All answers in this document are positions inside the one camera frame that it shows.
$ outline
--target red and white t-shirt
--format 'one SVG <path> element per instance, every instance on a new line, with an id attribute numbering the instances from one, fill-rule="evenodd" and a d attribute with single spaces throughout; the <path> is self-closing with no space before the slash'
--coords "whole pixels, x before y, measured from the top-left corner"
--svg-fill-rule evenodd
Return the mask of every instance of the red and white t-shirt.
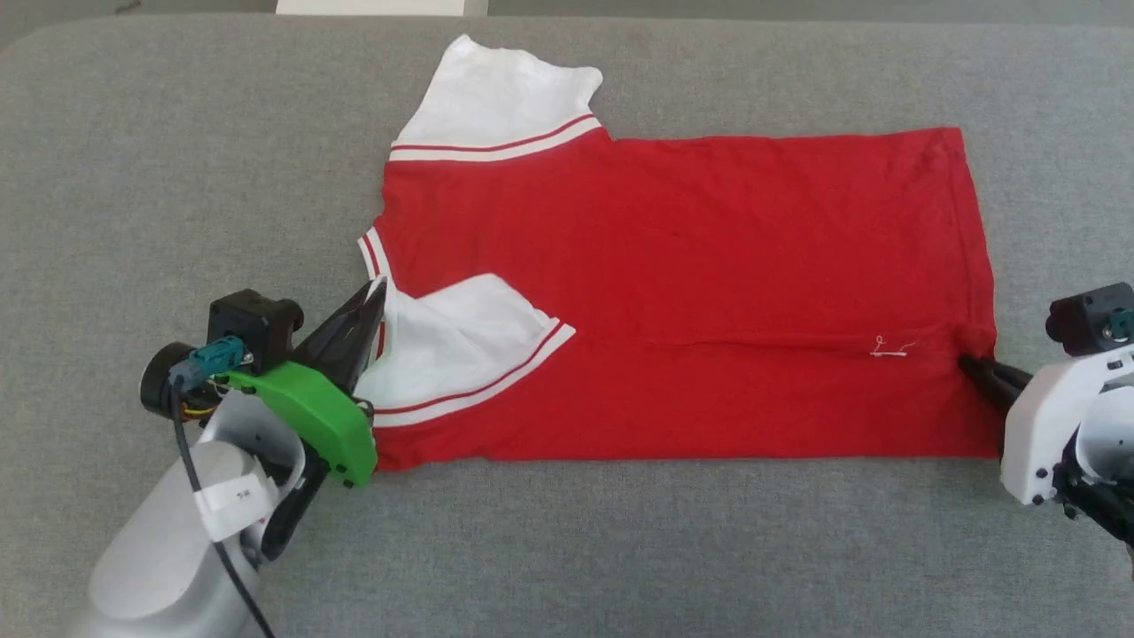
<path id="1" fill-rule="evenodd" d="M 359 239 L 381 469 L 467 457 L 995 457 L 960 131 L 615 139 L 594 68 L 445 52 Z"/>

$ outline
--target white embroidered logo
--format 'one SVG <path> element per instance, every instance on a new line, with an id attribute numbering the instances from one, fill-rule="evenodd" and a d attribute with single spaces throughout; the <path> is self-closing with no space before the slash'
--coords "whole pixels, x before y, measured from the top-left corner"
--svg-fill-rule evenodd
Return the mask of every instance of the white embroidered logo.
<path id="1" fill-rule="evenodd" d="M 883 346 L 886 346 L 886 340 L 882 339 L 882 335 L 875 337 L 874 338 L 874 351 L 871 352 L 870 356 L 871 357 L 905 357 L 905 356 L 909 355 L 908 352 L 906 352 L 906 349 L 911 348 L 911 347 L 917 346 L 917 342 L 907 343 L 906 346 L 904 346 L 904 347 L 902 347 L 902 348 L 899 348 L 898 350 L 895 350 L 895 351 L 879 350 Z"/>

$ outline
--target robotic arm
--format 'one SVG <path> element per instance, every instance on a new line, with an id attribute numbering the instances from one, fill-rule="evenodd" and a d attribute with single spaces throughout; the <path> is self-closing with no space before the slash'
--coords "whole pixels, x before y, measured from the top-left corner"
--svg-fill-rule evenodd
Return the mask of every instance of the robotic arm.
<path id="1" fill-rule="evenodd" d="M 1134 558 L 1134 289 L 1114 283 L 1051 303 L 1048 335 L 1072 357 L 1035 376 L 992 360 L 960 367 L 1006 412 L 1000 482 L 1021 503 L 1053 501 Z"/>
<path id="2" fill-rule="evenodd" d="M 352 398 L 382 321 L 386 282 L 363 286 L 298 348 L 303 311 L 247 289 L 210 305 L 209 346 L 163 348 L 145 408 L 200 420 L 197 443 L 158 482 L 95 565 L 73 638 L 226 638 L 255 605 L 260 568 L 287 547 L 330 477 L 363 485 L 378 458 L 372 408 Z M 184 441 L 184 433 L 179 432 Z"/>

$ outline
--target black cable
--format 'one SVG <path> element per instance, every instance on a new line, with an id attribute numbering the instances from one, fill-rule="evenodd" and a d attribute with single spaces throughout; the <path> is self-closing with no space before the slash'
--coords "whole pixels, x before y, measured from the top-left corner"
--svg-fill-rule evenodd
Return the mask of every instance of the black cable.
<path id="1" fill-rule="evenodd" d="M 193 456 L 189 454 L 189 443 L 185 439 L 185 420 L 181 418 L 181 384 L 185 383 L 181 377 L 177 377 L 172 384 L 170 384 L 170 401 L 172 406 L 174 415 L 174 435 L 177 437 L 177 451 L 181 454 L 181 462 L 185 463 L 185 474 L 189 477 L 189 487 L 193 493 L 196 494 L 201 492 L 201 479 L 197 477 L 197 468 L 193 465 Z M 268 626 L 268 619 L 264 618 L 263 612 L 260 611 L 260 605 L 248 593 L 248 589 L 244 586 L 244 581 L 240 580 L 240 575 L 236 573 L 236 568 L 232 565 L 232 559 L 228 555 L 228 548 L 225 547 L 223 543 L 214 542 L 213 550 L 217 551 L 217 556 L 220 559 L 220 563 L 225 565 L 225 571 L 228 572 L 229 580 L 232 581 L 232 586 L 236 587 L 237 594 L 244 599 L 244 605 L 248 607 L 248 613 L 252 614 L 253 620 L 256 621 L 256 626 L 260 627 L 260 631 L 265 638 L 276 638 L 272 633 L 272 628 Z"/>

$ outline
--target blue cable connector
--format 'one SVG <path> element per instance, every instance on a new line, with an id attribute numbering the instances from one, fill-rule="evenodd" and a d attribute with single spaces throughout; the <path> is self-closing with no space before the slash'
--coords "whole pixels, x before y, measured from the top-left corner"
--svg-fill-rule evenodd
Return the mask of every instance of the blue cable connector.
<path id="1" fill-rule="evenodd" d="M 194 350 L 189 358 L 169 369 L 169 384 L 178 385 L 181 392 L 200 388 L 213 375 L 223 375 L 244 365 L 244 342 L 238 338 L 225 338 Z"/>

